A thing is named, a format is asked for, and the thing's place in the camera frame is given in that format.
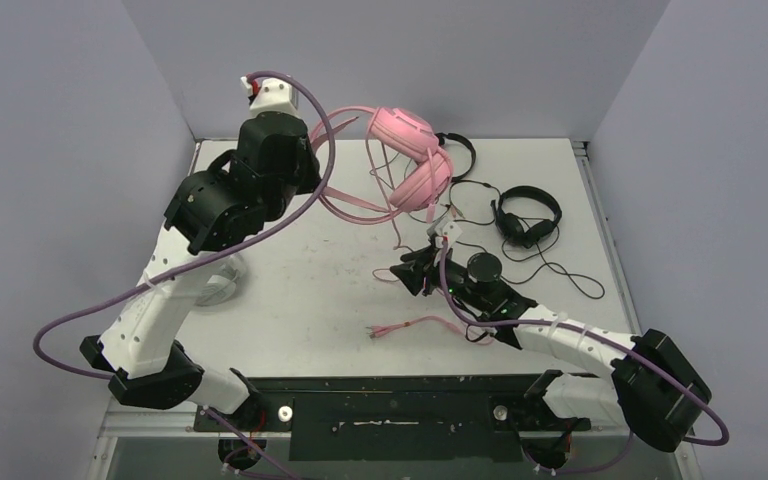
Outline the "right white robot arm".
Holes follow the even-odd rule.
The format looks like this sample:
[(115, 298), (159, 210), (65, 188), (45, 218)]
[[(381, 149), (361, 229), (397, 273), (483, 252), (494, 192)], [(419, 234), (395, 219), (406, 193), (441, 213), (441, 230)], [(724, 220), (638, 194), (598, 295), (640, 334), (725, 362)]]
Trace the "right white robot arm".
[(441, 293), (466, 325), (582, 371), (580, 377), (563, 374), (527, 398), (534, 425), (549, 428), (562, 418), (583, 417), (625, 427), (663, 452), (683, 442), (728, 443), (728, 427), (710, 406), (711, 390), (665, 333), (614, 332), (553, 311), (511, 287), (489, 253), (460, 265), (447, 248), (431, 245), (401, 256), (389, 271), (413, 296)]

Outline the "white grey gaming headset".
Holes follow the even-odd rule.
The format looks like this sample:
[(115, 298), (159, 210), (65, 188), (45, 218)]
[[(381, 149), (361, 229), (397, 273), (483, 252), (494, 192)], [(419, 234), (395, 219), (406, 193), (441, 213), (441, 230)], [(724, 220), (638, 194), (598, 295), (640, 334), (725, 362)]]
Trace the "white grey gaming headset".
[(219, 264), (217, 270), (202, 288), (195, 305), (210, 307), (231, 299), (247, 273), (247, 264), (238, 254), (231, 255)]

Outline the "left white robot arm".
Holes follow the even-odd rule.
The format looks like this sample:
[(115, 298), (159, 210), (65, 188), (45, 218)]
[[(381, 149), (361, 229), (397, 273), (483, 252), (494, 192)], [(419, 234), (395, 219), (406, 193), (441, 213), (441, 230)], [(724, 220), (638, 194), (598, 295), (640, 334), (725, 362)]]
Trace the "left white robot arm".
[(112, 373), (108, 387), (120, 404), (167, 410), (192, 402), (218, 411), (236, 430), (257, 421), (259, 403), (244, 377), (198, 364), (176, 336), (223, 264), (209, 255), (280, 219), (294, 196), (313, 192), (320, 180), (306, 124), (265, 112), (242, 124), (236, 148), (181, 182), (143, 271), (145, 291), (81, 344), (94, 368)]

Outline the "pink headset with cable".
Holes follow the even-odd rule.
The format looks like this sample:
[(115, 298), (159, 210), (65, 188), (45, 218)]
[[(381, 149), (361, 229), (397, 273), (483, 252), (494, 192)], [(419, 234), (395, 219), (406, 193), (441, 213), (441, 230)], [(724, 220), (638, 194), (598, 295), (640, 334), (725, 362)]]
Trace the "pink headset with cable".
[(396, 107), (347, 106), (328, 114), (334, 133), (366, 115), (363, 145), (369, 174), (383, 197), (382, 205), (327, 187), (320, 203), (337, 218), (360, 226), (389, 223), (396, 236), (395, 251), (408, 251), (396, 219), (415, 212), (431, 222), (440, 197), (458, 176), (443, 141), (424, 119)]

